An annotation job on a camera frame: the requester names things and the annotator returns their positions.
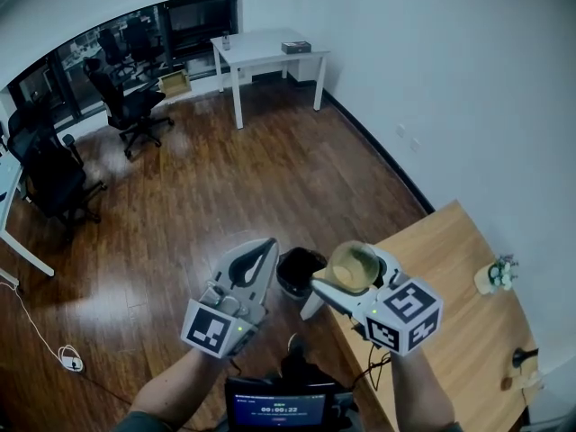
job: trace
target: white cable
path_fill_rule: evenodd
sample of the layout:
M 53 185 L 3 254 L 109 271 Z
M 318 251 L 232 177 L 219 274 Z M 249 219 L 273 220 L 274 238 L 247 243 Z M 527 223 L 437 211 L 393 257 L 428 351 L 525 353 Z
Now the white cable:
M 44 345 L 48 348 L 48 350 L 50 351 L 50 353 L 56 357 L 56 359 L 58 360 L 58 362 L 67 370 L 70 370 L 70 368 L 68 366 L 66 366 L 64 364 L 64 353 L 69 350 L 70 352 L 72 352 L 74 354 L 75 357 L 77 358 L 81 358 L 79 353 L 70 345 L 70 344 L 66 344 L 63 347 L 60 347 L 58 349 L 58 355 L 56 355 L 54 353 L 54 351 L 50 348 L 49 344 L 46 342 L 46 339 L 44 339 L 42 337 L 42 335 L 40 334 L 40 331 L 38 330 L 38 327 L 36 326 L 36 323 L 34 323 L 32 321 L 32 317 L 30 316 L 30 313 L 28 313 L 28 310 L 26 309 L 26 306 L 24 305 L 24 301 L 22 300 L 22 298 L 20 297 L 20 294 L 18 294 L 18 289 L 16 286 L 11 286 L 8 283 L 4 283 L 4 282 L 0 282 L 1 285 L 3 286 L 7 286 L 8 288 L 10 288 L 14 294 L 16 295 L 16 297 L 18 298 L 18 300 L 20 301 L 20 304 L 22 305 L 22 308 L 24 309 L 24 312 L 26 312 L 26 317 L 28 317 L 28 320 L 30 321 L 30 323 L 32 324 L 32 326 L 34 327 L 34 329 L 36 330 L 36 333 L 38 334 L 39 338 L 42 340 L 42 342 L 44 343 Z

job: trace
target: electrical outlet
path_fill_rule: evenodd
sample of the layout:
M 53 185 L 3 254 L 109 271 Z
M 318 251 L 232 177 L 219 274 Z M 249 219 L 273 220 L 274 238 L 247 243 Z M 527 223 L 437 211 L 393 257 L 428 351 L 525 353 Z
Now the electrical outlet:
M 397 134 L 398 136 L 400 136 L 401 138 L 403 138 L 405 133 L 406 133 L 406 128 L 404 128 L 404 125 L 399 124 L 399 125 L 396 127 L 396 134 Z
M 410 148 L 414 152 L 418 152 L 418 150 L 420 149 L 420 141 L 417 140 L 416 138 L 412 138 L 412 141 L 410 142 Z

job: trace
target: small potted plant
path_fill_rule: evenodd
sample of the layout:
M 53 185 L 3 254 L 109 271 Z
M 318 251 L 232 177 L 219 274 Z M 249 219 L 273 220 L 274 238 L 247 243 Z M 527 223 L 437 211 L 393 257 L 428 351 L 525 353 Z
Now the small potted plant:
M 512 282 L 518 278 L 513 267 L 518 265 L 514 255 L 500 256 L 495 263 L 486 265 L 474 277 L 480 294 L 494 294 L 499 288 L 512 289 Z

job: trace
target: forearm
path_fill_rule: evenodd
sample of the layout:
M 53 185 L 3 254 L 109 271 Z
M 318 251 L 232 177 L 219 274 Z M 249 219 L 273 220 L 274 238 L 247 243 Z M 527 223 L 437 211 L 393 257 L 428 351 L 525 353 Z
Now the forearm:
M 452 402 L 421 349 L 392 360 L 396 419 L 400 432 L 440 432 L 454 424 Z
M 198 410 L 224 364 L 191 350 L 142 387 L 130 411 L 144 411 L 178 430 Z

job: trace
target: display screen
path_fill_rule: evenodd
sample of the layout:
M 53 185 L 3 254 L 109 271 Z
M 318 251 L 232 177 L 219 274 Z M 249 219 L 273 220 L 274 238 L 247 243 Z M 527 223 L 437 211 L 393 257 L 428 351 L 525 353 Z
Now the display screen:
M 319 426 L 326 395 L 266 397 L 234 395 L 234 413 L 239 426 L 297 428 Z

